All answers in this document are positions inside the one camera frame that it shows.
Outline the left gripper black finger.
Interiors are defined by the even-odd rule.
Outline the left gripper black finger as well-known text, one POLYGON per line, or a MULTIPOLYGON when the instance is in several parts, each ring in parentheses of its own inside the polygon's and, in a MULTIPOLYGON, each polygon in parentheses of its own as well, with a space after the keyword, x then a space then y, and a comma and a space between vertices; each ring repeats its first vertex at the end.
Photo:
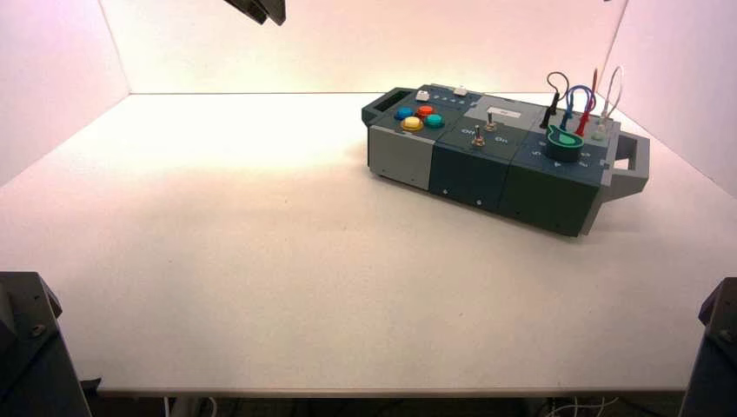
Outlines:
POLYGON ((259 24, 271 20, 281 26, 286 21, 286 5, 284 0, 256 0, 256 6, 260 9, 259 24))
POLYGON ((225 2, 259 24, 264 24, 269 19, 265 6, 258 0, 225 0, 225 2))

